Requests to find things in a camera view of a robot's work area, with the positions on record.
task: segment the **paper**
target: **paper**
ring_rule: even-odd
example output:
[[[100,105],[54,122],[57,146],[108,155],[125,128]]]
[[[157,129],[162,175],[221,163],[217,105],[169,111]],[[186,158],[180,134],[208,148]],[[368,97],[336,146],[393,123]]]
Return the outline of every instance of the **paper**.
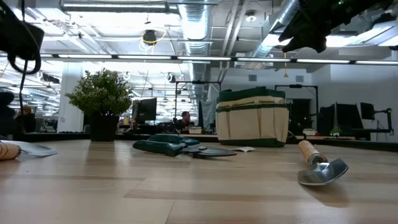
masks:
[[[239,147],[239,148],[232,149],[232,150],[234,150],[234,151],[242,151],[242,152],[250,152],[250,151],[255,150],[255,148],[253,148],[253,147]]]
[[[54,149],[51,149],[49,147],[40,146],[29,142],[5,141],[5,140],[1,140],[1,142],[6,144],[15,144],[19,146],[21,148],[21,152],[23,154],[27,154],[28,156],[44,157],[44,156],[52,156],[57,153]]]

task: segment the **white wall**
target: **white wall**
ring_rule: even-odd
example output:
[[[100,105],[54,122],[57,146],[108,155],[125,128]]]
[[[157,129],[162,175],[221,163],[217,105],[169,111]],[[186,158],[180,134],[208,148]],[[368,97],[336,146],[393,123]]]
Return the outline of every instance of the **white wall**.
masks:
[[[375,110],[392,108],[398,111],[398,68],[372,65],[326,65],[312,74],[312,84],[319,86],[319,106],[330,106],[338,102],[357,104],[372,103]],[[378,119],[387,128],[387,116],[377,114]],[[363,120],[364,128],[376,128],[377,122]],[[398,114],[392,114],[392,127],[398,128]],[[398,142],[398,134],[387,135],[388,141]],[[379,134],[379,141],[386,141]]]
[[[212,68],[212,80],[215,81],[218,78],[218,68]],[[232,89],[234,91],[245,90],[248,88],[254,88],[257,86],[266,86],[268,89],[273,90],[275,85],[311,85],[311,74],[307,73],[306,69],[288,69],[287,74],[289,77],[284,77],[285,70],[280,69],[275,71],[269,70],[246,70],[240,68],[230,68],[225,75],[221,89],[227,90]],[[257,75],[256,82],[249,82],[249,75]],[[297,83],[296,75],[303,75],[304,82]],[[278,90],[286,92],[286,98],[291,99],[313,99],[313,94],[307,89],[291,89],[279,87]]]

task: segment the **silver duct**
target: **silver duct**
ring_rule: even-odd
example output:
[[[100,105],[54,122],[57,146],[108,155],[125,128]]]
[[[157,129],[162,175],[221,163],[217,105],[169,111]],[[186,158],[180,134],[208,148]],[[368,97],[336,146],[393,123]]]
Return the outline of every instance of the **silver duct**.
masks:
[[[182,18],[182,30],[184,39],[206,40],[208,38],[210,23],[210,6],[200,4],[179,5],[178,9]],[[206,43],[185,43],[188,55],[199,56],[209,54],[209,45]],[[192,63],[190,76],[192,80],[210,81],[210,67],[205,63]],[[208,89],[205,86],[193,86],[196,98],[203,98],[200,90]]]
[[[287,26],[293,19],[294,15],[299,11],[299,9],[299,0],[283,1],[282,5],[280,6],[280,10],[276,14],[267,17],[264,23],[264,40],[271,31]],[[257,49],[250,55],[250,57],[266,57],[273,47],[274,46],[272,45],[264,45],[263,43],[261,43],[257,47]],[[247,63],[245,64],[244,68],[253,69],[254,67],[256,67],[256,65],[257,63]]]

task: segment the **office desk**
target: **office desk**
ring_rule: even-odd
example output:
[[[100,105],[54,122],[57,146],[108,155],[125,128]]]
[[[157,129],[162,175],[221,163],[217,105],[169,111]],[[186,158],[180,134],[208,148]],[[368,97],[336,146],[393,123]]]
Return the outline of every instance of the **office desk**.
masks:
[[[398,154],[317,146],[348,172],[304,187],[297,145],[193,159],[133,149],[134,141],[45,142],[42,159],[0,162],[2,224],[396,223]]]

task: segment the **potted plant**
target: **potted plant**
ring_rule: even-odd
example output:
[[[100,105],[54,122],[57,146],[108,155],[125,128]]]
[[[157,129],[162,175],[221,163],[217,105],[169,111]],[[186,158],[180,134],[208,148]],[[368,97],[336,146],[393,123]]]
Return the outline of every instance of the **potted plant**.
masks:
[[[341,129],[339,126],[335,126],[331,131],[330,131],[330,135],[331,136],[340,136],[341,133]]]
[[[132,87],[118,73],[102,69],[95,74],[85,71],[71,93],[69,103],[90,117],[92,141],[113,141],[119,115],[132,104]]]

